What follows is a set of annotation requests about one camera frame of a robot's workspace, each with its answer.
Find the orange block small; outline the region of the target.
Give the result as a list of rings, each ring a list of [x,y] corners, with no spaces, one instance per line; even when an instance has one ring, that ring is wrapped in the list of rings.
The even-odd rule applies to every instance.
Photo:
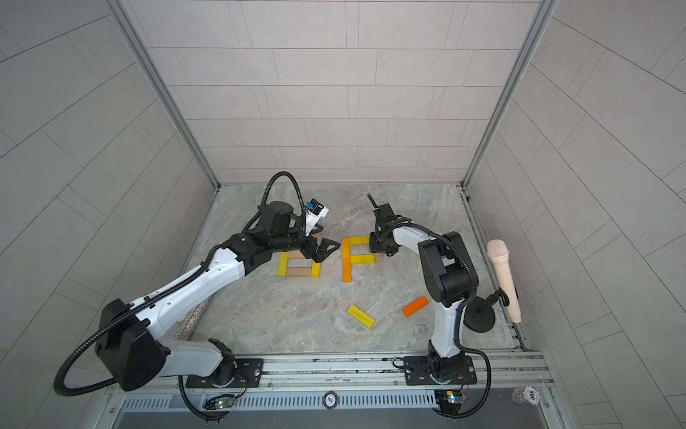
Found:
[[[341,240],[341,258],[346,260],[350,259],[351,253],[350,253],[350,238],[343,238]]]

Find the yellow block pair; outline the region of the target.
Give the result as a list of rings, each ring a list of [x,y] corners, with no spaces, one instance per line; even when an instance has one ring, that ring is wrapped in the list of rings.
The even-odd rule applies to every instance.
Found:
[[[350,257],[350,263],[352,265],[370,265],[375,262],[375,255],[353,255]]]
[[[352,237],[349,239],[351,246],[368,246],[370,243],[370,237]]]

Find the yellow block bottom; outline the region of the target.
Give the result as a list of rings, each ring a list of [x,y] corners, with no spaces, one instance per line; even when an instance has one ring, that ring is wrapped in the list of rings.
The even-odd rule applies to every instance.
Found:
[[[311,278],[319,278],[321,275],[321,264],[312,262],[311,270],[310,270],[310,277]]]

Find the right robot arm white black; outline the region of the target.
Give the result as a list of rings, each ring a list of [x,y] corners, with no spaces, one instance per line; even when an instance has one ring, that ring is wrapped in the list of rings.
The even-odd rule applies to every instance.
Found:
[[[424,284],[435,307],[426,370],[438,380],[448,380],[467,372],[471,355],[481,357],[489,368],[491,363],[483,351],[462,343],[466,310],[477,298],[479,277],[461,235],[434,232],[395,214],[390,204],[375,204],[373,212],[371,252],[392,257],[408,248],[420,259]]]

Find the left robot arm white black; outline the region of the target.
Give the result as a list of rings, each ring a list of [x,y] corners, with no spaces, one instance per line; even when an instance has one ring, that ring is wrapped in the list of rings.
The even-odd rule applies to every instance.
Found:
[[[254,228],[213,246],[193,270],[130,303],[113,300],[103,310],[99,330],[58,369],[55,392],[73,397],[112,384],[134,391],[157,377],[172,376],[202,377],[215,387],[229,385],[237,366],[225,344],[216,339],[172,341],[166,333],[191,309],[269,262],[275,253],[297,250],[316,263],[323,262],[340,246],[316,236],[323,230],[318,222],[328,212],[316,199],[303,206],[301,216],[295,216],[291,205],[282,201],[263,205],[255,215]],[[66,375],[88,348],[94,348],[111,378],[83,387],[67,386]]]

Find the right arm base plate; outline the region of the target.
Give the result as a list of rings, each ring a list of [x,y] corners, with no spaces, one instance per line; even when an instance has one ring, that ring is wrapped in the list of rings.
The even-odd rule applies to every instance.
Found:
[[[455,355],[449,359],[434,355],[402,357],[406,383],[409,386],[478,383],[475,367],[470,357]]]

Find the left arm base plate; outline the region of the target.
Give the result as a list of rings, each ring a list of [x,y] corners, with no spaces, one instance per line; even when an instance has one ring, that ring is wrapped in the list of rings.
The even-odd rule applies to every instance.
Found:
[[[189,389],[257,388],[264,369],[263,359],[235,359],[221,366],[207,377],[189,375],[185,387]]]

